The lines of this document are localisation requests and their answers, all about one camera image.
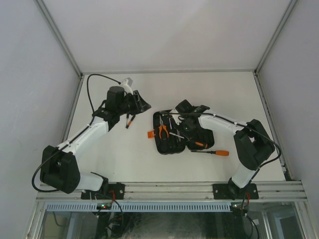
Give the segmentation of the orange handle screwdriver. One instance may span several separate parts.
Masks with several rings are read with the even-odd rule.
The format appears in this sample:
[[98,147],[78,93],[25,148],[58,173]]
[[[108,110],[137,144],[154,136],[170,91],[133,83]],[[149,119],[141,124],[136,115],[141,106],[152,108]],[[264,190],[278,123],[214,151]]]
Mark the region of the orange handle screwdriver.
[[210,150],[210,151],[201,151],[201,150],[192,150],[192,153],[206,153],[206,154],[214,154],[218,156],[229,156],[229,151],[226,150]]

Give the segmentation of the black plastic tool case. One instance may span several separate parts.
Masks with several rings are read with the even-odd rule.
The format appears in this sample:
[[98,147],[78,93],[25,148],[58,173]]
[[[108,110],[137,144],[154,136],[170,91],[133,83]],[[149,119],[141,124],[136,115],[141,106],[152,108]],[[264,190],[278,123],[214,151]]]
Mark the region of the black plastic tool case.
[[215,144],[211,130],[200,129],[198,123],[194,128],[185,129],[177,125],[166,110],[153,114],[153,130],[148,132],[148,138],[154,139],[158,153],[162,155],[183,152],[186,148],[191,151],[209,149]]

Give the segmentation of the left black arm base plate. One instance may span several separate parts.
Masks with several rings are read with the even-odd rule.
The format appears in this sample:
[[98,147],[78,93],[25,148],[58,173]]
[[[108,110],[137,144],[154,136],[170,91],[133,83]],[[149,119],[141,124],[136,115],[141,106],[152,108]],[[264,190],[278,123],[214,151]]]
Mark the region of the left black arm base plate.
[[123,183],[111,183],[102,186],[99,191],[89,191],[85,190],[85,193],[81,193],[82,200],[107,200],[115,199],[122,200],[125,195],[125,184]]

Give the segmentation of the black handle claw hammer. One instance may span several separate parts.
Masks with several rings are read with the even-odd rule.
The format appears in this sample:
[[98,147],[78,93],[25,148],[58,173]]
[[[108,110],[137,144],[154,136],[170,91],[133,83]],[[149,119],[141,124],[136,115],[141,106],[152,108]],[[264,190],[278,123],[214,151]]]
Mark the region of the black handle claw hammer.
[[172,117],[170,115],[162,115],[161,116],[163,124],[166,126],[168,130],[172,130]]

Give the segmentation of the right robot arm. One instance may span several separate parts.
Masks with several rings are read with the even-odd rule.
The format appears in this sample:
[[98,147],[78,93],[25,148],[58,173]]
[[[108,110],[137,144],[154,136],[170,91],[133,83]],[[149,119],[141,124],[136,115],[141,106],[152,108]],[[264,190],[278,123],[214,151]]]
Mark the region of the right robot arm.
[[200,105],[194,108],[187,100],[170,111],[178,130],[187,139],[195,139],[200,131],[210,130],[233,138],[240,163],[228,181],[228,190],[233,198],[239,199],[247,192],[247,185],[278,145],[270,139],[264,126],[257,119],[237,121]]

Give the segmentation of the orange handle needle-nose pliers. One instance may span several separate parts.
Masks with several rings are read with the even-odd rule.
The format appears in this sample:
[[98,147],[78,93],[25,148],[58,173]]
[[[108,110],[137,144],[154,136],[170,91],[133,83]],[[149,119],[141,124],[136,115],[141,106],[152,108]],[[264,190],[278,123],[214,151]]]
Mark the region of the orange handle needle-nose pliers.
[[166,125],[164,125],[163,120],[161,116],[159,117],[159,137],[161,140],[167,140],[169,137],[169,133],[167,131]]

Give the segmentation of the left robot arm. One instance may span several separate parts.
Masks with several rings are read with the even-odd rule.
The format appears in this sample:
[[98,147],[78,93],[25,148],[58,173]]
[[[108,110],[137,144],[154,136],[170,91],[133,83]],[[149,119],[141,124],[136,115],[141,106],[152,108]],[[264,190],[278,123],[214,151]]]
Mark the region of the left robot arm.
[[93,111],[89,123],[70,139],[58,146],[47,146],[42,163],[35,171],[40,181],[52,187],[52,192],[70,194],[77,190],[91,191],[98,199],[109,194],[108,179],[97,173],[82,173],[78,160],[101,136],[108,133],[122,115],[138,115],[151,108],[137,90],[113,86],[107,98]]

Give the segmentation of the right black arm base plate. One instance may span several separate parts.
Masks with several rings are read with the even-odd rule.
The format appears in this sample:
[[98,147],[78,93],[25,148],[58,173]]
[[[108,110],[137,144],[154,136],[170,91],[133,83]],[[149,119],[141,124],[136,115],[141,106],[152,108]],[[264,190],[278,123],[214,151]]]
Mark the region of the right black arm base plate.
[[250,199],[259,199],[257,185],[254,183],[250,183],[242,189],[228,183],[216,183],[212,185],[212,192],[215,200],[243,199],[246,194],[249,194]]

